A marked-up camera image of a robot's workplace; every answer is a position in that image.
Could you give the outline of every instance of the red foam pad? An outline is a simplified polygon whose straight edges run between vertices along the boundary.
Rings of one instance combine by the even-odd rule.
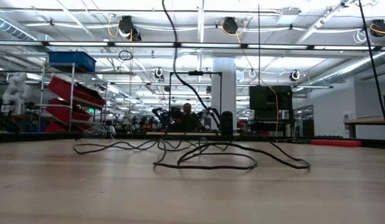
[[[312,140],[311,144],[316,146],[343,146],[343,147],[362,146],[362,142],[358,140]]]

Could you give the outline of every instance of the red storage bin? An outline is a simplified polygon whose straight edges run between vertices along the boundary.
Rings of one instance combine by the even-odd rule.
[[[49,90],[70,102],[70,92],[72,84],[57,77],[53,77],[47,86]],[[82,106],[88,106],[94,109],[102,109],[105,105],[105,100],[102,99],[94,90],[87,90],[87,87],[81,85],[73,86],[73,103]]]
[[[49,101],[49,104],[50,105],[69,105],[69,103],[58,99],[51,99]],[[47,112],[52,114],[54,117],[56,117],[65,125],[69,125],[69,110],[70,108],[66,108],[66,107],[49,106],[46,108]],[[91,115],[89,113],[73,105],[72,120],[88,121],[90,117]]]
[[[58,121],[50,121],[50,124],[47,126],[46,133],[55,133],[55,132],[67,132],[69,131],[69,126],[64,125]],[[72,126],[72,131],[83,132],[84,129],[79,126]]]

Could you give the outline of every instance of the ceiling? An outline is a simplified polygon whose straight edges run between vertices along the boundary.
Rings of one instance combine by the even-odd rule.
[[[175,1],[167,0],[166,6],[170,12],[175,26],[179,30],[179,42],[214,42],[214,43],[238,43],[235,36],[226,35],[217,24],[226,16],[235,17],[239,28],[246,24],[245,33],[241,34],[242,43],[261,44],[304,44],[304,45],[357,45],[355,40],[357,30],[361,29],[362,18],[359,7],[354,0],[343,2],[352,3],[336,12],[316,32],[306,36],[298,43],[297,41],[306,33],[306,30],[315,24],[326,12],[339,5],[340,0],[272,0],[272,1],[250,1],[250,0],[205,0],[205,1]],[[366,20],[384,19],[385,0],[372,1],[363,0]],[[287,24],[278,24],[277,17],[282,8],[299,8],[300,14],[293,22],[293,29]],[[0,13],[5,15],[9,21],[16,22],[21,29],[33,34],[47,34],[53,40],[79,40],[79,41],[126,41],[124,37],[117,35],[116,24],[122,15],[132,15],[133,23],[138,26],[144,42],[173,42],[174,35],[170,30],[169,22],[162,12],[160,0],[139,1],[105,1],[105,0],[0,0]],[[203,22],[204,29],[199,29],[198,24]],[[385,37],[371,37],[376,45],[385,45]],[[13,36],[0,30],[0,40],[16,40]],[[168,107],[168,98],[164,86],[152,86],[148,89],[144,85],[128,85],[128,83],[157,82],[154,77],[157,68],[164,73],[165,82],[169,81],[169,72],[172,70],[173,49],[148,49],[134,48],[134,60],[122,62],[118,59],[118,52],[124,48],[103,47],[57,47],[57,50],[84,50],[95,55],[96,70],[99,72],[113,72],[97,78],[107,82],[122,82],[115,85],[118,92],[123,92],[132,98],[139,98],[141,111],[149,111],[151,106]],[[182,49],[181,57],[177,59],[178,71],[189,71],[200,69],[200,50]],[[22,57],[30,62],[42,65],[45,54],[36,49],[22,47],[0,47],[0,67],[3,69],[33,68],[28,61],[19,58],[8,57],[3,52]],[[298,70],[308,78],[314,78],[325,73],[327,70],[351,59],[367,56],[367,52],[314,52],[314,51],[279,51],[263,50],[258,57],[257,50],[246,50],[248,59],[255,70],[261,69],[261,78],[271,85],[293,85],[289,80],[289,73]],[[249,76],[249,63],[242,51],[239,49],[211,49],[202,52],[202,70],[211,70],[213,57],[233,57],[237,70],[244,72],[244,77],[239,79],[238,84],[257,83],[257,77]],[[121,72],[132,71],[136,76],[122,75]],[[79,82],[91,81],[89,76],[77,77]],[[190,83],[210,83],[209,76],[189,77],[182,75],[185,81]],[[201,94],[206,94],[204,86],[195,86]],[[238,95],[248,95],[246,87],[237,87]],[[174,87],[172,93],[192,95],[187,87]],[[121,99],[119,93],[109,93],[115,99]],[[182,105],[191,101],[199,110],[200,106],[194,97],[184,97],[175,102]],[[246,100],[237,102],[238,111],[245,111]],[[114,105],[128,104],[116,100]]]

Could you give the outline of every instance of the wooden table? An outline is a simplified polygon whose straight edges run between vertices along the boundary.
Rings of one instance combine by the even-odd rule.
[[[385,125],[382,116],[345,120],[344,124],[348,124],[350,138],[356,138],[356,125]]]
[[[279,144],[311,171],[255,154],[259,167],[245,172],[153,169],[158,150],[81,156],[71,146],[82,142],[113,141],[0,144],[0,223],[385,223],[384,149]],[[268,143],[241,144],[281,156]]]

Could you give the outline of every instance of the man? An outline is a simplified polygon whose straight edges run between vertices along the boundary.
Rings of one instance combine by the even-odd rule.
[[[183,115],[176,120],[176,123],[174,125],[175,131],[194,132],[205,130],[202,123],[198,120],[197,115],[195,113],[191,113],[191,110],[191,104],[184,104]]]

